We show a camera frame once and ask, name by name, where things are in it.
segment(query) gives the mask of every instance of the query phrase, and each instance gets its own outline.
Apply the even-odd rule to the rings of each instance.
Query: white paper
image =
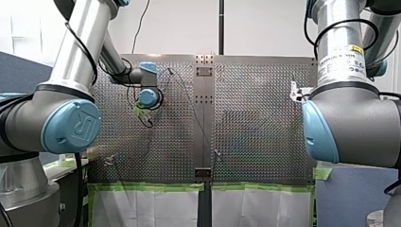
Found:
[[[11,36],[0,37],[0,51],[10,55],[14,54]]]
[[[41,39],[41,20],[38,16],[11,16],[12,37]]]
[[[246,189],[212,194],[213,226],[309,226],[310,193]]]
[[[96,192],[94,227],[197,227],[199,192]]]
[[[11,37],[10,15],[0,15],[0,37]]]
[[[40,62],[41,56],[41,40],[21,37],[12,38],[14,44],[14,55],[31,61]]]

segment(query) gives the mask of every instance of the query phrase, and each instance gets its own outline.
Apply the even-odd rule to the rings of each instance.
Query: silver robot arm segment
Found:
[[[381,5],[373,4],[371,6],[372,21],[379,30],[379,37],[372,48],[365,51],[367,77],[382,76],[386,72],[387,62],[385,60],[390,44],[400,26],[401,13],[399,11],[399,3],[392,3],[392,7],[384,8]],[[363,46],[368,46],[375,39],[375,32],[371,27],[366,28],[363,39]]]

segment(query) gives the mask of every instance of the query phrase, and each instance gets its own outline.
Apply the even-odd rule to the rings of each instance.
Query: metal clip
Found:
[[[311,87],[298,88],[297,82],[292,81],[291,82],[291,93],[289,94],[289,97],[294,102],[305,102],[305,101],[307,101],[307,99],[305,97],[310,95],[310,92],[312,91],[312,89],[313,88],[311,88]]]

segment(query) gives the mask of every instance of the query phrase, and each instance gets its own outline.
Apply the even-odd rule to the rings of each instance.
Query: bolt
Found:
[[[62,212],[65,211],[65,203],[60,203],[60,207],[59,207],[59,213],[61,214]]]

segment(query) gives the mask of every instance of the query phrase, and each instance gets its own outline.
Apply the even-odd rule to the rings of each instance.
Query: blue joint cap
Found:
[[[375,77],[381,77],[384,76],[387,72],[387,60],[384,60],[381,64],[380,64],[380,68],[378,69],[378,72],[376,74]]]
[[[312,158],[330,163],[340,161],[336,141],[319,108],[313,101],[303,104],[306,151]]]
[[[139,63],[139,68],[146,70],[150,73],[157,74],[157,64],[152,61],[142,61]]]
[[[158,98],[153,90],[146,88],[139,93],[138,101],[143,107],[150,108],[156,105]]]
[[[86,150],[100,129],[97,106],[85,99],[68,101],[48,116],[42,128],[42,146],[55,154]]]
[[[117,0],[115,1],[115,3],[120,6],[120,7],[126,7],[127,5],[129,5],[131,2],[131,0]]]

